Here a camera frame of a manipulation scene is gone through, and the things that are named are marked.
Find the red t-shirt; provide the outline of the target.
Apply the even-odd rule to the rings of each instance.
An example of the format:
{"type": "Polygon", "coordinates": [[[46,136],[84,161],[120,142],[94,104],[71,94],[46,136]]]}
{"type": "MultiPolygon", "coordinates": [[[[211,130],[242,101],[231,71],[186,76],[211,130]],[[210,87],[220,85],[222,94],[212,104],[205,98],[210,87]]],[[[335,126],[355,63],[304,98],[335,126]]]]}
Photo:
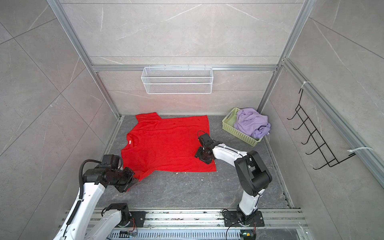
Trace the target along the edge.
{"type": "Polygon", "coordinates": [[[195,157],[201,146],[198,135],[210,132],[207,116],[163,119],[157,113],[136,116],[138,123],[127,134],[121,150],[124,167],[142,181],[154,171],[209,173],[214,162],[206,164],[195,157]]]}

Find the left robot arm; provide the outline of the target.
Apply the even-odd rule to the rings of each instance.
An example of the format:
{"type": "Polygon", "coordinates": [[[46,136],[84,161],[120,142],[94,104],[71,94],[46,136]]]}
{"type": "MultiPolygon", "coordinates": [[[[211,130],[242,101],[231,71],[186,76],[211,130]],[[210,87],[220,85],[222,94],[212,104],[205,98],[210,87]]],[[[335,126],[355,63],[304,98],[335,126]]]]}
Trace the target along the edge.
{"type": "Polygon", "coordinates": [[[127,203],[110,204],[102,210],[102,218],[86,233],[99,199],[108,186],[124,193],[138,179],[117,155],[104,155],[101,161],[85,160],[79,168],[79,192],[55,240],[106,240],[115,227],[135,226],[127,203]]]}

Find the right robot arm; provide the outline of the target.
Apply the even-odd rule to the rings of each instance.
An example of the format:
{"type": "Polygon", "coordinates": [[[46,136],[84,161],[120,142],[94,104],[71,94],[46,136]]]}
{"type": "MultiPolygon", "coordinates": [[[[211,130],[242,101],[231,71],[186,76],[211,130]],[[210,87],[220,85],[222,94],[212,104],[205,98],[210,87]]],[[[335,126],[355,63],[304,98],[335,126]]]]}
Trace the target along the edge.
{"type": "Polygon", "coordinates": [[[239,151],[221,143],[199,147],[195,157],[206,164],[221,160],[235,167],[243,188],[242,199],[237,206],[237,218],[239,224],[249,225],[257,215],[261,196],[273,180],[259,153],[239,151]]]}

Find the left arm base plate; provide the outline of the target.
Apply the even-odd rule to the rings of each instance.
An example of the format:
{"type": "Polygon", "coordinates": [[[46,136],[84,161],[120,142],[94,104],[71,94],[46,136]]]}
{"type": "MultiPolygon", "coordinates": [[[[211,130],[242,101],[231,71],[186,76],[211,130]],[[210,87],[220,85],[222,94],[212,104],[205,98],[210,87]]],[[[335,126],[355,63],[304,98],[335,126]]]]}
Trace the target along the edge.
{"type": "Polygon", "coordinates": [[[130,214],[131,214],[131,220],[130,220],[130,223],[128,225],[128,228],[132,229],[134,224],[138,228],[143,228],[147,212],[146,211],[133,211],[133,212],[130,212],[130,214]]]}

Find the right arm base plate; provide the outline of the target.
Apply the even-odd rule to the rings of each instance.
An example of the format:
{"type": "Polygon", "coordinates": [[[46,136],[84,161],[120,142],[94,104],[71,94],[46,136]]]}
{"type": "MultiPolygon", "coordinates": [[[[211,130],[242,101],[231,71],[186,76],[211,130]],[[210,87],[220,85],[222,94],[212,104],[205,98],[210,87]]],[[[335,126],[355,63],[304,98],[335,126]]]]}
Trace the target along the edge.
{"type": "Polygon", "coordinates": [[[264,227],[264,217],[262,212],[255,211],[249,216],[245,216],[241,211],[222,210],[222,216],[226,227],[264,227]]]}

